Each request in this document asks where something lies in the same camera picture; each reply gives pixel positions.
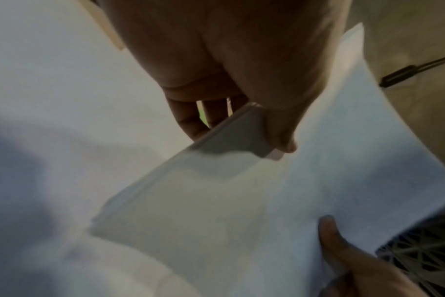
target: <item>sheet of paper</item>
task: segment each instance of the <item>sheet of paper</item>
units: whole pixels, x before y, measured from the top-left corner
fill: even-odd
[[[317,221],[373,252],[445,206],[445,167],[388,104],[345,34],[299,149],[271,151],[248,107],[114,197],[92,232],[167,265],[202,295],[316,296],[328,276]]]

